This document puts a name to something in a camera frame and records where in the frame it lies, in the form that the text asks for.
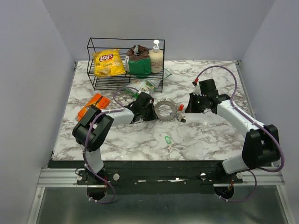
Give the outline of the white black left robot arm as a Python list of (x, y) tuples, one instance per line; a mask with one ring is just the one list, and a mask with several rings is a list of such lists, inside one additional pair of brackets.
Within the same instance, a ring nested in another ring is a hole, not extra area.
[(100, 147), (111, 127), (158, 119), (154, 99), (145, 92), (140, 92), (137, 99), (129, 105), (118, 105), (113, 110), (101, 110), (92, 105), (72, 131), (75, 141), (82, 146), (87, 178), (93, 184), (104, 181), (104, 162)]

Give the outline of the metal disc keyring organizer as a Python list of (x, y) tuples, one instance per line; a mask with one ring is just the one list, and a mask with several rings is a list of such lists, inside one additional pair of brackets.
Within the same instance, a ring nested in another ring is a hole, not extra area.
[(159, 100), (154, 108), (158, 120), (161, 122), (174, 120), (178, 113), (177, 105), (170, 99)]

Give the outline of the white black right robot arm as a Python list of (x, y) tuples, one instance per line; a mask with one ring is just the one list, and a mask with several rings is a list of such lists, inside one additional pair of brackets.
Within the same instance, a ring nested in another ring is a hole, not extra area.
[(260, 168), (281, 159), (278, 129), (254, 120), (231, 101), (227, 94), (219, 94), (213, 79), (197, 82), (190, 93), (185, 113), (204, 113), (211, 110), (228, 121), (243, 137), (242, 152), (221, 162), (215, 178), (221, 183), (231, 179), (232, 174)]

